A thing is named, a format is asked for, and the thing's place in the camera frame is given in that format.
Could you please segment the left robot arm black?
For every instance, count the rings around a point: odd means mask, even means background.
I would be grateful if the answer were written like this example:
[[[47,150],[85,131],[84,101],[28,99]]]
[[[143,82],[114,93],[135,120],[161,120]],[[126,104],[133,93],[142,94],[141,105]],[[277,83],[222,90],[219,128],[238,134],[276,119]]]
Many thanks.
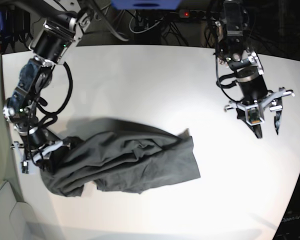
[[[222,90],[239,86],[242,98],[229,98],[225,111],[234,109],[237,119],[243,121],[254,135],[263,137],[261,125],[265,121],[264,111],[269,108],[275,112],[274,125],[279,130],[282,114],[284,87],[277,92],[269,90],[264,80],[264,69],[254,48],[248,43],[244,31],[249,25],[249,14],[240,0],[222,2],[221,19],[215,24],[216,60],[222,61],[232,71],[231,74],[218,76],[217,86]]]

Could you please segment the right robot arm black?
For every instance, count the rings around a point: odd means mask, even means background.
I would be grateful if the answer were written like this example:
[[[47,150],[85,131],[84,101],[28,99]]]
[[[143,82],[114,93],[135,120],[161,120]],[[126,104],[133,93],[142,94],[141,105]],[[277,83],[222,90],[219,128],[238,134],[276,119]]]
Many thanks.
[[[94,1],[81,0],[77,12],[57,10],[44,0],[14,0],[12,3],[45,18],[42,30],[29,45],[34,56],[20,70],[17,86],[2,110],[25,148],[32,152],[49,143],[44,133],[48,125],[36,116],[37,106],[46,105],[41,98],[41,91],[50,84],[55,66],[64,66],[67,74],[70,74],[66,57],[81,41],[90,24],[94,15]]]

